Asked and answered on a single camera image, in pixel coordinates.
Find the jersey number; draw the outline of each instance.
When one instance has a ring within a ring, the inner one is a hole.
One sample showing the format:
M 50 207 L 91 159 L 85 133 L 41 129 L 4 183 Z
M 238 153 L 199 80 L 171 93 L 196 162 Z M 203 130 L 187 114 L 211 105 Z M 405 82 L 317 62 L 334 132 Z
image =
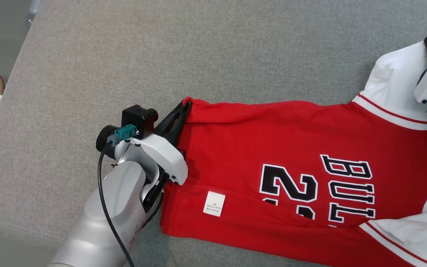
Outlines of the jersey number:
M 358 179 L 371 179 L 372 174 L 368 162 L 354 162 L 343 159 L 330 158 L 328 155 L 320 155 L 324 169 L 331 175 L 345 176 Z M 301 174 L 300 186 L 295 183 L 285 167 L 263 164 L 261 184 L 259 192 L 271 196 L 279 196 L 282 187 L 289 199 L 310 203 L 317 200 L 317 180 L 313 175 Z M 330 196 L 338 200 L 359 201 L 367 204 L 375 203 L 373 184 L 354 184 L 342 181 L 329 181 Z M 278 206 L 278 200 L 264 198 L 263 201 Z M 297 205 L 296 213 L 306 218 L 315 219 L 315 212 L 306 205 Z M 337 203 L 329 203 L 329 221 L 344 223 L 344 217 L 339 213 L 358 214 L 367 218 L 375 218 L 375 210 L 341 206 Z

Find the black letter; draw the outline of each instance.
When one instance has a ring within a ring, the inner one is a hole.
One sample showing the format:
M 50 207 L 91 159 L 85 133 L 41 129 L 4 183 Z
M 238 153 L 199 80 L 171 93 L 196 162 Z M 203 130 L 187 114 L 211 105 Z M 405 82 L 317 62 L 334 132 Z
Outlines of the black letter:
M 371 170 L 368 162 L 353 162 L 344 159 L 329 158 L 329 155 L 321 155 L 325 170 L 333 175 L 370 179 Z
M 349 182 L 330 181 L 329 192 L 334 199 L 361 201 L 369 204 L 375 203 L 375 196 L 340 193 L 337 189 L 344 188 L 355 191 L 364 191 L 373 194 L 373 184 L 352 184 Z
M 344 217 L 339 216 L 339 212 L 359 214 L 364 215 L 367 218 L 375 218 L 375 210 L 373 208 L 367 208 L 366 210 L 363 210 L 361 208 L 349 208 L 340 206 L 337 203 L 330 203 L 329 220 L 334 221 L 336 223 L 344 223 Z

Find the black cable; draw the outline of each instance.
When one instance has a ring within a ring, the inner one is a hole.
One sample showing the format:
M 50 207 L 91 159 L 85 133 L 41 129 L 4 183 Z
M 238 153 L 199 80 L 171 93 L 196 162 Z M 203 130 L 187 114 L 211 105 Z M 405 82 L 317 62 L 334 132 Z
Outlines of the black cable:
M 159 211 L 159 208 L 161 207 L 161 203 L 162 203 L 162 198 L 164 196 L 164 193 L 161 193 L 161 198 L 159 198 L 159 203 L 158 206 L 156 207 L 156 209 L 154 210 L 154 212 L 151 214 L 151 216 L 149 216 L 149 218 L 146 220 L 146 222 L 143 224 L 143 226 L 141 227 L 141 229 L 144 228 L 144 226 L 146 226 L 154 217 L 154 215 L 156 215 L 156 213 Z
M 110 228 L 112 229 L 113 235 L 115 235 L 116 240 L 118 241 L 120 247 L 122 248 L 123 253 L 126 256 L 126 260 L 128 260 L 129 266 L 134 267 L 133 261 L 131 260 L 131 257 L 129 256 L 129 252 L 126 250 L 126 247 L 124 246 L 123 241 L 120 239 L 120 236 L 118 235 L 115 227 L 113 226 L 112 220 L 110 219 L 110 215 L 108 214 L 108 210 L 106 208 L 105 197 L 103 196 L 102 162 L 103 162 L 103 156 L 105 156 L 105 152 L 111 144 L 112 144 L 111 141 L 109 141 L 109 142 L 107 142 L 107 144 L 105 144 L 105 147 L 103 148 L 103 150 L 100 154 L 100 159 L 98 160 L 98 191 L 100 192 L 100 200 L 102 201 L 103 212 L 105 213 L 106 220 L 108 221 L 108 224 L 110 225 Z

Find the teal connector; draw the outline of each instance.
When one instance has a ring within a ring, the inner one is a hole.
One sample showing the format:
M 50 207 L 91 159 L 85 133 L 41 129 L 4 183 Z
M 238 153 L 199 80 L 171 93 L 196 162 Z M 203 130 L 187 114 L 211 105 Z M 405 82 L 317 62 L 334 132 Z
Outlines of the teal connector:
M 112 146 L 119 144 L 121 141 L 132 138 L 136 135 L 136 126 L 128 124 L 120 129 L 117 129 L 113 135 L 110 135 L 106 141 L 112 142 Z

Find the red jersey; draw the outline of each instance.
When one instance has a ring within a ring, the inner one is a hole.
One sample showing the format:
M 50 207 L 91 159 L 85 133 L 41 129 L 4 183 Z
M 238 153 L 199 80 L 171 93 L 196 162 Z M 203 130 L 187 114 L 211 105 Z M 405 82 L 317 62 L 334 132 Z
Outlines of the red jersey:
M 377 90 L 396 53 L 418 49 L 379 59 L 347 105 L 192 99 L 189 175 L 166 186 L 163 232 L 333 266 L 427 266 L 427 114 Z

